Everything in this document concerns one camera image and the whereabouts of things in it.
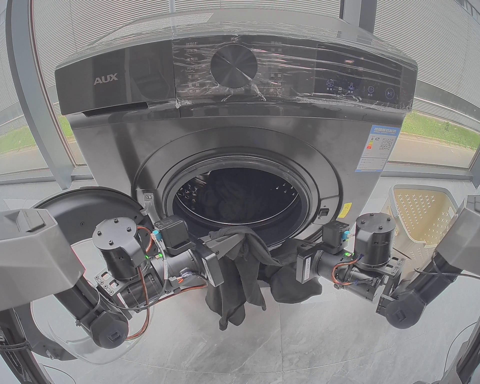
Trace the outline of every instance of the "road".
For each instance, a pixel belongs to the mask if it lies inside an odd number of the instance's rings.
[[[447,165],[468,168],[475,151],[442,144],[413,135],[401,134],[390,155],[390,161]]]
[[[75,159],[81,159],[77,143],[69,145]],[[390,160],[467,168],[474,153],[475,151],[445,145],[435,140],[401,134]],[[46,167],[38,148],[0,156],[0,174]]]
[[[77,162],[83,159],[76,142],[69,143],[69,146]],[[37,147],[19,152],[9,152],[7,155],[0,155],[0,175],[2,173],[21,172],[39,168],[47,168],[47,164]]]

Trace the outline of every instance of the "rotary knob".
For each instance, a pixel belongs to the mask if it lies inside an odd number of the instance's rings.
[[[257,74],[257,69],[253,52],[240,44],[220,48],[210,63],[210,71],[216,82],[228,88],[246,86]]]

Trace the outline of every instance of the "grass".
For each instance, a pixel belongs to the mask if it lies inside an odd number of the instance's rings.
[[[61,130],[66,138],[72,137],[73,132],[64,116],[58,116]],[[9,152],[14,149],[23,147],[30,147],[35,145],[35,140],[30,132],[28,126],[23,126],[18,129],[7,132],[0,136],[0,153]]]
[[[421,115],[417,111],[405,117],[402,132],[443,140],[473,150],[476,150],[480,144],[478,132],[448,121]]]
[[[61,130],[66,138],[73,132],[64,116],[58,116]],[[476,150],[480,145],[480,134],[456,124],[434,119],[413,111],[405,117],[402,132],[443,140],[448,143]],[[0,136],[0,153],[35,145],[30,129],[27,126],[12,130]]]

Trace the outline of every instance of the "aux logo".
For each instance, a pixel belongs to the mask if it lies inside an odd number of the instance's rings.
[[[93,83],[93,85],[102,84],[102,83],[108,83],[108,82],[113,81],[113,80],[118,80],[116,73],[114,73],[113,75],[107,75],[107,78],[105,78],[105,76],[102,76],[102,78],[97,77],[97,78],[95,79],[95,82]]]

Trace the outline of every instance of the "laundry basket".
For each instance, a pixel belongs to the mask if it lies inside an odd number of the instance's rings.
[[[445,188],[406,184],[390,188],[382,212],[395,219],[394,248],[410,258],[402,276],[421,268],[432,256],[457,208]]]

